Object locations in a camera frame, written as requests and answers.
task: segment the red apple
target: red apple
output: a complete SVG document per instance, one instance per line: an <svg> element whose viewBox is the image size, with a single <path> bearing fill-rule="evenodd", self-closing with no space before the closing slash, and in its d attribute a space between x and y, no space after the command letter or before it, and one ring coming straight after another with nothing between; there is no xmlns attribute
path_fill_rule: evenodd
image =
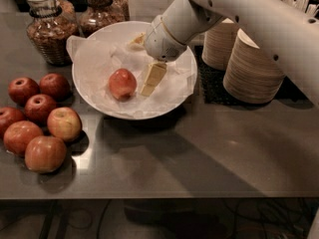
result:
<svg viewBox="0 0 319 239"><path fill-rule="evenodd" d="M13 102L23 107L32 96L40 93L40 88L33 79L20 77L11 81L8 93Z"/></svg>
<svg viewBox="0 0 319 239"><path fill-rule="evenodd" d="M30 140L39 135L43 135L43 132L38 125L21 120L9 125L4 133L3 143L9 152L24 156Z"/></svg>
<svg viewBox="0 0 319 239"><path fill-rule="evenodd" d="M62 101L71 93L71 86L63 75L52 73L44 76L39 83L40 91L56 101Z"/></svg>
<svg viewBox="0 0 319 239"><path fill-rule="evenodd" d="M128 69L117 69L109 77L110 92L119 101L128 100L136 91L137 85L136 77Z"/></svg>
<svg viewBox="0 0 319 239"><path fill-rule="evenodd" d="M67 147L60 138L40 135L29 142L25 163L31 171L48 173L58 169L66 155Z"/></svg>
<svg viewBox="0 0 319 239"><path fill-rule="evenodd" d="M63 141L73 141L82 131L82 121L76 111L62 107L51 111L47 120L47 127L51 135Z"/></svg>
<svg viewBox="0 0 319 239"><path fill-rule="evenodd" d="M26 116L19 109L10 107L0 108L0 138L3 138L4 132L10 124L26 119Z"/></svg>
<svg viewBox="0 0 319 239"><path fill-rule="evenodd" d="M28 100L24 110L30 121L45 125L50 112L57 106L57 102L50 96L37 94Z"/></svg>

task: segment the white robotic arm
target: white robotic arm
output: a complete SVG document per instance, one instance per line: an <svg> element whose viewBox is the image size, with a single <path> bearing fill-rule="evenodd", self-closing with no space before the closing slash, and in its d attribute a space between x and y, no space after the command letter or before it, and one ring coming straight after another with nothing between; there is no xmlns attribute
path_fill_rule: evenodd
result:
<svg viewBox="0 0 319 239"><path fill-rule="evenodd" d="M174 61L224 18L239 27L319 107L319 21L279 0L174 0L147 29L148 54Z"/></svg>

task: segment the paper cup stack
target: paper cup stack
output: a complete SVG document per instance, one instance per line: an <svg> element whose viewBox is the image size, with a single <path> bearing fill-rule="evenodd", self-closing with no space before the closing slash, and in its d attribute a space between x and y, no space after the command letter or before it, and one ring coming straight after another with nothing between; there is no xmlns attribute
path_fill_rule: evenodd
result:
<svg viewBox="0 0 319 239"><path fill-rule="evenodd" d="M226 70L236 40L238 25L225 19L205 32L202 59L210 67Z"/></svg>
<svg viewBox="0 0 319 239"><path fill-rule="evenodd" d="M240 29L223 79L225 89L240 101L265 104L273 100L285 75Z"/></svg>

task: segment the metal table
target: metal table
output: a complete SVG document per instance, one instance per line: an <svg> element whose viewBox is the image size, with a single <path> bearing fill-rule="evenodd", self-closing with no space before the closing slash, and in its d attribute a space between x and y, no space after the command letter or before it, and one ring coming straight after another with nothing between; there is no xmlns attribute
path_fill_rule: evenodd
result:
<svg viewBox="0 0 319 239"><path fill-rule="evenodd" d="M72 67L44 62L28 40L28 14L0 14L0 102L15 106L7 86L39 81ZM308 101L274 100L258 108L208 105L200 87L156 119L104 116L74 89L64 105L84 133L53 174L28 171L0 142L0 199L319 196L319 111Z"/></svg>

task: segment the black mesh holder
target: black mesh holder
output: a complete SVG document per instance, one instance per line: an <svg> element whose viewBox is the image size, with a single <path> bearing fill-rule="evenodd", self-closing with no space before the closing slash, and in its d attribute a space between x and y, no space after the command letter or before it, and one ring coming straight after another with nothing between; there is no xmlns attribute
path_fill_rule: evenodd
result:
<svg viewBox="0 0 319 239"><path fill-rule="evenodd" d="M208 66L201 58L202 46L195 46L195 56L198 64L200 86L203 90L206 104L220 104L227 106L262 106L244 103L227 92L222 80L225 71ZM274 99L288 99L293 102L307 100L304 94L286 77Z"/></svg>

